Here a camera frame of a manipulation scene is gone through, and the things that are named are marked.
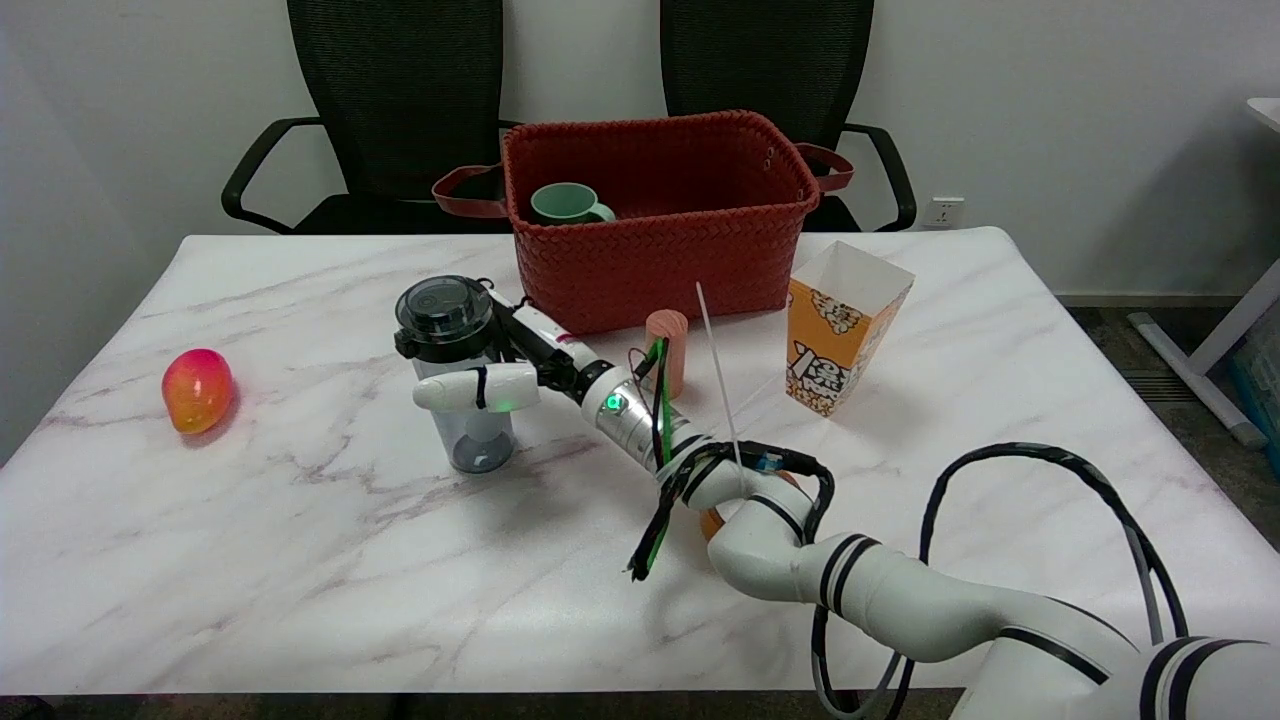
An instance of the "black office chair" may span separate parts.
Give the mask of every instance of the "black office chair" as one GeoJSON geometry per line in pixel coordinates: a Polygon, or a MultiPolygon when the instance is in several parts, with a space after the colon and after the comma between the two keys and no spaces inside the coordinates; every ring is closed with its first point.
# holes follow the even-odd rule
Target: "black office chair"
{"type": "MultiPolygon", "coordinates": [[[[662,85],[667,113],[754,110],[794,142],[836,149],[842,132],[870,138],[884,164],[897,219],[915,223],[915,196],[893,138],[845,123],[867,60],[872,0],[663,0],[662,85]]],[[[804,229],[859,232],[836,196],[822,199],[804,229]]]]}
{"type": "MultiPolygon", "coordinates": [[[[502,0],[288,0],[298,64],[319,118],[276,120],[223,188],[223,209],[279,233],[511,232],[506,220],[456,218],[431,183],[458,165],[498,161],[502,0]],[[324,126],[347,195],[296,228],[241,205],[271,147],[298,126],[324,126]]],[[[461,192],[495,197],[498,173],[461,192]]]]}

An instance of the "popcorn box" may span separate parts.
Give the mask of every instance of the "popcorn box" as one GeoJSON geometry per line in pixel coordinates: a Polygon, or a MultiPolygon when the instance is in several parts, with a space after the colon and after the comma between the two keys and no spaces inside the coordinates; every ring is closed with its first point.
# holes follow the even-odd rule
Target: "popcorn box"
{"type": "Polygon", "coordinates": [[[828,418],[854,391],[915,275],[833,242],[791,275],[787,395],[828,418]]]}

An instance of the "pink cylinder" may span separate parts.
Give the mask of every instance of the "pink cylinder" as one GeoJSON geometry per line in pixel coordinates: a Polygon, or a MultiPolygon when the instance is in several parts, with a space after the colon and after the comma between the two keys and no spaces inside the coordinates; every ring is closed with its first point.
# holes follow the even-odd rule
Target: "pink cylinder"
{"type": "Polygon", "coordinates": [[[689,318],[677,310],[658,310],[645,320],[644,333],[645,347],[659,337],[667,338],[667,372],[663,379],[668,395],[673,400],[680,397],[685,391],[685,342],[689,338],[689,318]]]}

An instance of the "floor vent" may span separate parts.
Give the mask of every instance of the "floor vent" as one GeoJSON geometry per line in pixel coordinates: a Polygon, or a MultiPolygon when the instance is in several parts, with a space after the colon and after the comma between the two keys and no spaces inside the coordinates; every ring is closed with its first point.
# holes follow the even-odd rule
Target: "floor vent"
{"type": "Polygon", "coordinates": [[[1146,402],[1199,402],[1172,370],[1120,370],[1120,375],[1146,402]]]}

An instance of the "wall outlet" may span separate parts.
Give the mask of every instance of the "wall outlet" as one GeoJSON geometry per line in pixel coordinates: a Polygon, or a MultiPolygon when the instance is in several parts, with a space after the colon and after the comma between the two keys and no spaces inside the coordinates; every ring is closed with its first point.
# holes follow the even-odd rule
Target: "wall outlet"
{"type": "Polygon", "coordinates": [[[936,231],[957,228],[963,214],[964,197],[934,197],[924,209],[920,225],[936,231]]]}

